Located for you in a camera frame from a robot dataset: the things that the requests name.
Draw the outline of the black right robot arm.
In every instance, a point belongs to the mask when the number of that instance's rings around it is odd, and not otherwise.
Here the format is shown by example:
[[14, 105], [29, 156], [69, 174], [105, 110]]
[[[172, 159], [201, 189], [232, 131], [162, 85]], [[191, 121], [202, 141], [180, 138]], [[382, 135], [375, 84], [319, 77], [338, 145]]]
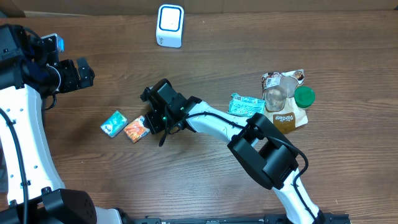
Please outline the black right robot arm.
[[323, 223], [323, 212], [311, 201], [300, 180], [306, 168], [299, 168], [297, 157], [308, 162], [263, 114], [250, 118], [234, 116], [211, 107], [207, 102], [176, 92], [167, 79], [144, 89], [142, 101], [151, 110], [144, 125], [152, 134], [162, 133], [159, 146], [167, 136], [184, 129], [209, 134], [227, 143], [246, 173], [261, 187], [273, 190], [291, 223]]

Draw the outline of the green-lid jar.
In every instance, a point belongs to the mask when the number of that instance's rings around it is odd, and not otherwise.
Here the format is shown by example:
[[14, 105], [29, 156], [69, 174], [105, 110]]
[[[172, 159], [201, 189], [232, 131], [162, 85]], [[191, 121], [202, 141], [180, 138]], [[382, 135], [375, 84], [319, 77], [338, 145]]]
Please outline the green-lid jar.
[[308, 108], [315, 101], [315, 92], [307, 86], [300, 86], [294, 92], [294, 100], [299, 108]]

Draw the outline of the orange Kleenex tissue pack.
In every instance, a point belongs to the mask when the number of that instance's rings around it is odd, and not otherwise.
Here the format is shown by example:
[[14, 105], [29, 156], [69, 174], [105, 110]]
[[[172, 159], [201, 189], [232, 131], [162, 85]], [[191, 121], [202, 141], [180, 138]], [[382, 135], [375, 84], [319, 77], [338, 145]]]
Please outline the orange Kleenex tissue pack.
[[144, 126], [145, 120], [145, 117], [140, 116], [124, 128], [124, 132], [133, 143], [138, 142], [150, 132], [150, 129]]

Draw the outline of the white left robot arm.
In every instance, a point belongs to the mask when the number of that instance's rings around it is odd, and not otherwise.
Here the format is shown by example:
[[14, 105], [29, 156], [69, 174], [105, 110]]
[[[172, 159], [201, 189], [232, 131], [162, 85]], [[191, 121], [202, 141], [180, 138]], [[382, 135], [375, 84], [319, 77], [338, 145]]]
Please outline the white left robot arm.
[[47, 98], [93, 85], [84, 58], [59, 60], [57, 34], [38, 36], [20, 25], [1, 26], [1, 147], [9, 206], [2, 223], [128, 223], [118, 208], [99, 208], [81, 190], [65, 187], [44, 131]]

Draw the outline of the blue-green tissue pack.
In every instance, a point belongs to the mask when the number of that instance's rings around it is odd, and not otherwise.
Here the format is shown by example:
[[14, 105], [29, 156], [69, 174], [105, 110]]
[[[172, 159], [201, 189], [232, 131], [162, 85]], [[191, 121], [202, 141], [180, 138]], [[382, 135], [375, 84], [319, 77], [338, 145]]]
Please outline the blue-green tissue pack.
[[115, 111], [102, 125], [101, 129], [113, 138], [128, 124], [127, 118], [119, 111]]

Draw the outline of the teal wet wipes pack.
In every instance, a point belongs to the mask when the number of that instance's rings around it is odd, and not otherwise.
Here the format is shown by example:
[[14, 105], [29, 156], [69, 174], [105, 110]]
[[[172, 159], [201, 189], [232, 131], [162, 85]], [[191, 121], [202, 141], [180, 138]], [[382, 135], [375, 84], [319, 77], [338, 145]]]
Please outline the teal wet wipes pack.
[[255, 113], [264, 113], [266, 102], [250, 96], [241, 96], [237, 93], [231, 95], [228, 113], [236, 116], [252, 117]]

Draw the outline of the brown clear snack pouch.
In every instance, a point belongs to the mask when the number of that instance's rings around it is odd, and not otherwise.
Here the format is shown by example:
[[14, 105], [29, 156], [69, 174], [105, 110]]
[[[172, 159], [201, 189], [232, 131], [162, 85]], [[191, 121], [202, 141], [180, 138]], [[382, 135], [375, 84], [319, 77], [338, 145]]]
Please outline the brown clear snack pouch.
[[306, 111], [297, 106], [295, 90], [302, 86], [304, 71], [268, 72], [262, 76], [264, 115], [282, 133], [287, 134], [308, 123]]

